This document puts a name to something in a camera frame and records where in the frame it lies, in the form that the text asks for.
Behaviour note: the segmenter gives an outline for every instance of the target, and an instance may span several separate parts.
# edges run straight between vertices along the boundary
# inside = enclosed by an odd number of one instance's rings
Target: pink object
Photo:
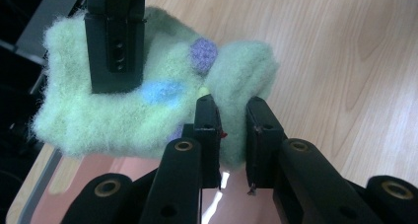
[[[112,158],[105,155],[87,156],[81,161],[69,188],[59,194],[50,192],[52,179],[43,193],[32,218],[32,223],[60,223],[66,210],[83,187],[93,178],[106,173],[120,173],[133,181],[158,167],[158,160],[140,158]],[[259,189],[257,196],[248,196],[245,170],[224,172],[222,190],[204,189],[202,223],[280,223],[272,199],[272,189]]]

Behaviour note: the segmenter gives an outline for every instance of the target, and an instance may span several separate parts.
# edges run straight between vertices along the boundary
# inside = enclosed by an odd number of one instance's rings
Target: blue felt patch
[[[178,107],[185,85],[176,81],[148,81],[138,89],[139,95],[151,105]]]

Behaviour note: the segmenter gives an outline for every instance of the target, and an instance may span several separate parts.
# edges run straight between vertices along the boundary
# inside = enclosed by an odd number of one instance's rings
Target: green felt cloth
[[[268,95],[278,67],[270,47],[259,41],[218,47],[210,70],[201,73],[192,49],[202,36],[157,8],[147,8],[146,18],[143,84],[126,94],[91,93],[83,12],[57,20],[46,31],[48,80],[33,122],[36,137],[68,156],[158,158],[178,129],[194,121],[196,100],[208,89],[229,134],[221,143],[221,162],[239,166],[246,102]]]

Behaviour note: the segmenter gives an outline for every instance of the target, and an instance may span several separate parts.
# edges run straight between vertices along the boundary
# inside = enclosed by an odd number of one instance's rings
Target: wooden table
[[[147,0],[217,44],[257,39],[281,63],[269,106],[348,180],[418,187],[418,0]],[[45,146],[8,216],[14,223]]]

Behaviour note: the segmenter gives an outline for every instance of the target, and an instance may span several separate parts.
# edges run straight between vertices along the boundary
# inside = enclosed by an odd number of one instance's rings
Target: screw hole
[[[393,181],[385,181],[382,183],[382,188],[384,191],[386,191],[388,194],[397,197],[399,199],[412,199],[414,197],[414,194],[412,194],[411,190],[409,190],[407,187],[393,182]]]
[[[123,69],[123,64],[121,64],[121,63],[117,63],[116,64],[116,68],[117,68],[117,70],[122,70]]]
[[[177,215],[177,210],[173,205],[166,205],[161,209],[161,215],[164,217],[174,217]]]
[[[117,61],[117,62],[123,61],[125,59],[123,49],[121,49],[121,48],[114,49],[113,50],[113,57],[114,57],[114,60]]]
[[[339,211],[341,212],[342,215],[344,215],[348,219],[351,219],[351,220],[357,219],[357,213],[351,207],[340,206]]]
[[[308,147],[307,144],[302,143],[302,142],[293,142],[290,145],[292,146],[293,149],[299,152],[307,152],[308,150],[310,150],[310,147]]]
[[[177,151],[184,152],[184,151],[188,151],[188,150],[192,149],[193,148],[193,144],[191,144],[190,142],[184,142],[184,141],[182,141],[182,142],[177,143],[174,146],[174,148]]]
[[[114,42],[114,47],[116,48],[122,48],[123,47],[123,42],[121,40],[115,40]]]
[[[107,197],[117,193],[119,190],[120,182],[118,180],[107,180],[96,186],[95,195],[99,197]]]

